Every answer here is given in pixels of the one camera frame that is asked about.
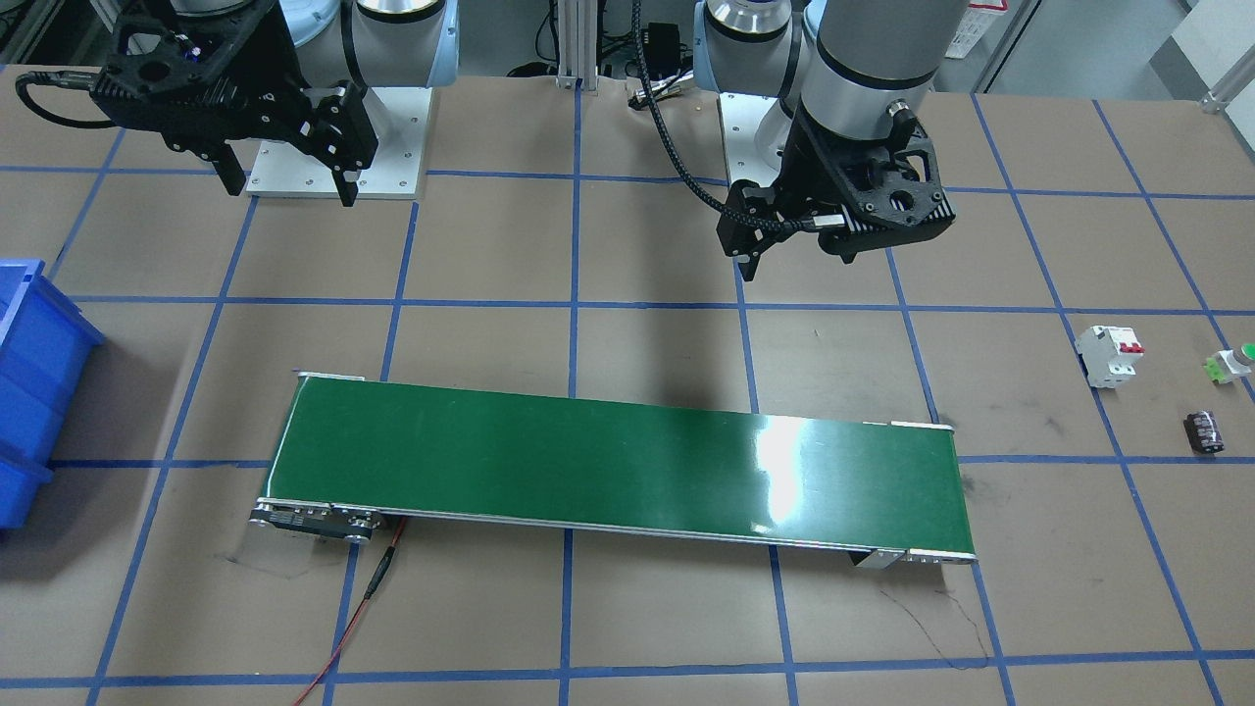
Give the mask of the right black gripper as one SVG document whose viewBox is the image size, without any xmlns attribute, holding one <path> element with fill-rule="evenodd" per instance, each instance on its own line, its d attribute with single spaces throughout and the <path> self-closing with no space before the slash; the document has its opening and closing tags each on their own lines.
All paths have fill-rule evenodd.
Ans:
<svg viewBox="0 0 1255 706">
<path fill-rule="evenodd" d="M 343 80 L 319 89 L 304 76 L 279 8 L 124 8 L 113 46 L 92 80 L 95 107 L 115 125 L 159 133 L 174 150 L 211 162 L 228 196 L 241 196 L 247 174 L 232 140 L 281 140 L 312 152 L 318 90 L 359 102 L 363 85 Z M 333 166 L 340 204 L 355 204 L 359 164 Z"/>
</svg>

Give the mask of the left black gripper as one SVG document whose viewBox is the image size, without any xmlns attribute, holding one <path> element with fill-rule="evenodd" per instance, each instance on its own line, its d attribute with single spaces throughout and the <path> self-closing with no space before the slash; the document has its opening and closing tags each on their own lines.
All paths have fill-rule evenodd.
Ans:
<svg viewBox="0 0 1255 706">
<path fill-rule="evenodd" d="M 852 265 L 866 251 L 916 245 L 954 224 L 922 122 L 911 107 L 889 107 L 884 115 L 889 135 L 856 140 L 799 107 L 776 182 L 730 184 L 717 236 L 740 281 L 753 281 L 762 255 L 796 233 L 814 233 L 826 255 Z"/>
</svg>

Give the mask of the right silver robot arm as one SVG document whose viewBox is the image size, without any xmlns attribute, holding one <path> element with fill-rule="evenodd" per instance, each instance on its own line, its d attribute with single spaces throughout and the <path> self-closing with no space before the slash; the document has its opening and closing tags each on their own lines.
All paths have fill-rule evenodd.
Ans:
<svg viewBox="0 0 1255 706">
<path fill-rule="evenodd" d="M 131 1 L 88 82 L 114 125 L 210 166 L 231 196 L 410 199 L 454 1 Z"/>
</svg>

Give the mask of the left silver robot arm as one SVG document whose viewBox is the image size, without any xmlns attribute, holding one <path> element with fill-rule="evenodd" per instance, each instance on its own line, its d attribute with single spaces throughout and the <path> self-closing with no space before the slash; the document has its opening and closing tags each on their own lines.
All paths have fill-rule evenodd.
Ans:
<svg viewBox="0 0 1255 706">
<path fill-rule="evenodd" d="M 767 181 L 730 179 L 717 236 L 740 277 L 797 233 L 826 255 L 941 236 L 958 218 L 919 112 L 964 1 L 699 1 L 697 84 L 768 102 Z"/>
</svg>

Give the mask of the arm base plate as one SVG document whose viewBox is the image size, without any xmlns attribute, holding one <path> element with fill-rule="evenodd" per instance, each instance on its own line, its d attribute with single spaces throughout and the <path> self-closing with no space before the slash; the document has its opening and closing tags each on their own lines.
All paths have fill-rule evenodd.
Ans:
<svg viewBox="0 0 1255 706">
<path fill-rule="evenodd" d="M 776 97 L 725 92 L 719 94 L 728 181 L 771 186 L 781 171 L 781 152 L 789 134 L 789 117 Z"/>
<path fill-rule="evenodd" d="M 333 166 L 359 164 L 358 199 L 420 198 L 433 89 L 368 88 L 359 102 L 333 90 L 311 98 L 324 103 L 309 134 L 312 152 L 264 140 L 246 181 L 250 196 L 339 201 Z"/>
</svg>

